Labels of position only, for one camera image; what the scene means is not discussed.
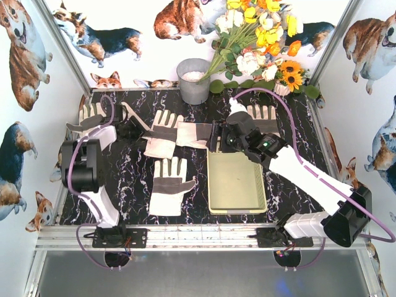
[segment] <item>flower pot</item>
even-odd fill
[[[205,102],[209,97],[210,77],[201,82],[191,82],[183,79],[183,75],[198,71],[206,73],[210,63],[203,59],[186,59],[180,62],[176,68],[179,77],[181,98],[184,102],[191,105],[198,105]]]
[[[273,91],[279,96],[286,96],[290,94],[290,88],[287,85],[282,85],[279,81],[275,82]]]

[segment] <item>marble surface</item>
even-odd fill
[[[211,123],[224,120],[229,113],[226,102],[240,90],[226,90],[210,94],[204,104],[192,106],[184,103],[179,90],[133,90],[106,92],[114,102],[127,102],[151,126],[157,110],[168,109],[184,116],[185,121]],[[102,93],[93,93],[92,102],[98,102]],[[286,111],[272,97],[251,92],[241,97],[245,105],[273,105],[277,110],[277,124],[281,137],[291,143],[291,127]],[[317,139],[311,112],[304,97],[288,95],[284,101],[290,107],[296,124],[300,155],[327,172],[324,156]],[[148,215],[150,193],[153,186],[154,161],[146,157],[145,141],[128,143],[119,141],[103,151],[106,160],[106,190],[113,205],[120,210],[129,225],[154,224],[217,224],[263,223],[280,220],[287,213],[321,211],[320,205],[285,178],[263,172],[268,211],[259,215],[211,215],[208,207],[206,152],[187,147],[176,147],[174,156],[188,160],[187,181],[197,178],[196,187],[184,195],[180,217]],[[94,222],[84,202],[68,193],[60,219],[61,225],[79,225]]]

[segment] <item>purple cable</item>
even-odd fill
[[[84,223],[84,224],[81,224],[81,225],[79,225],[79,226],[77,227],[77,229],[76,229],[76,231],[75,231],[75,237],[77,238],[77,242],[78,242],[78,244],[79,244],[81,250],[84,252],[84,254],[85,254],[96,266],[99,266],[100,268],[103,268],[103,269],[112,270],[110,267],[101,265],[99,262],[97,262],[97,261],[87,252],[87,250],[84,248],[84,246],[83,246],[82,243],[81,243],[81,240],[80,240],[80,237],[79,237],[79,231],[80,231],[81,227],[83,227],[83,226],[98,226],[98,225],[100,224],[100,220],[103,218],[103,215],[101,214],[100,209],[98,208],[98,206],[96,205],[96,203],[95,203],[94,201],[92,201],[91,198],[90,198],[88,195],[85,195],[85,194],[83,194],[83,193],[77,192],[75,189],[73,189],[73,186],[72,186],[72,172],[73,172],[74,162],[75,162],[75,159],[77,158],[77,154],[79,153],[79,149],[81,148],[81,145],[83,144],[83,142],[84,142],[86,139],[89,140],[89,137],[90,137],[90,136],[96,134],[98,131],[100,131],[100,129],[103,129],[104,127],[107,127],[107,126],[111,125],[111,123],[113,122],[113,119],[114,119],[114,103],[111,101],[111,98],[110,98],[108,95],[102,95],[102,97],[100,98],[100,102],[101,102],[101,103],[103,102],[103,98],[109,99],[110,104],[111,104],[111,117],[110,117],[110,120],[109,120],[106,124],[103,124],[103,125],[101,125],[100,127],[98,127],[98,128],[96,128],[96,129],[94,129],[93,131],[91,131],[91,132],[88,134],[88,136],[84,136],[83,138],[80,138],[80,139],[77,141],[77,145],[76,145],[76,147],[75,147],[75,149],[74,149],[74,151],[73,151],[73,155],[72,155],[72,158],[71,158],[71,160],[70,160],[69,171],[67,172],[67,187],[69,188],[70,193],[72,193],[73,195],[77,196],[78,198],[84,197],[84,198],[86,198],[88,201],[91,201],[92,206],[95,208],[95,210],[97,211],[98,216],[99,216],[99,220],[98,220],[96,223],[94,223],[94,224]]]
[[[283,107],[286,109],[286,112],[289,116],[290,122],[291,122],[291,131],[293,134],[293,149],[295,151],[296,157],[298,159],[298,161],[303,164],[303,161],[298,153],[298,149],[297,149],[297,137],[296,137],[296,126],[294,124],[294,120],[293,120],[293,115],[291,114],[291,111],[289,110],[289,108],[287,107],[286,103],[274,92],[267,90],[266,88],[249,88],[245,91],[242,91],[241,93],[238,93],[234,99],[237,99],[238,97],[240,97],[243,94],[246,94],[250,91],[263,91],[265,93],[271,94],[273,97],[275,97],[275,99],[277,99],[282,105]],[[311,170],[309,167],[304,166],[304,168],[306,168],[311,174],[313,174],[316,178],[319,176],[317,173],[315,173],[313,170]],[[386,233],[388,233],[388,235],[390,236],[390,239],[388,238],[383,238],[383,237],[378,237],[378,236],[372,236],[372,235],[366,235],[366,234],[362,234],[359,235],[360,237],[364,237],[364,238],[369,238],[369,239],[376,239],[379,241],[385,241],[386,243],[394,243],[396,242],[396,237],[395,235],[392,233],[392,231],[385,226],[385,224],[383,224],[378,218],[376,218],[373,214],[371,214],[369,211],[367,211],[364,207],[362,207],[359,203],[355,202],[353,199],[351,199],[350,197],[348,197],[347,195],[345,195],[344,193],[342,193],[341,191],[339,191],[338,189],[336,189],[335,187],[333,187],[331,184],[329,184],[327,181],[325,181],[324,179],[319,179],[322,183],[324,183],[327,187],[329,187],[331,190],[333,190],[334,192],[336,192],[338,195],[341,195],[343,198],[345,198],[350,204],[352,204],[353,206],[355,206],[358,210],[360,210],[361,212],[363,212],[365,215],[367,215],[371,220],[373,220],[374,222],[376,222]]]

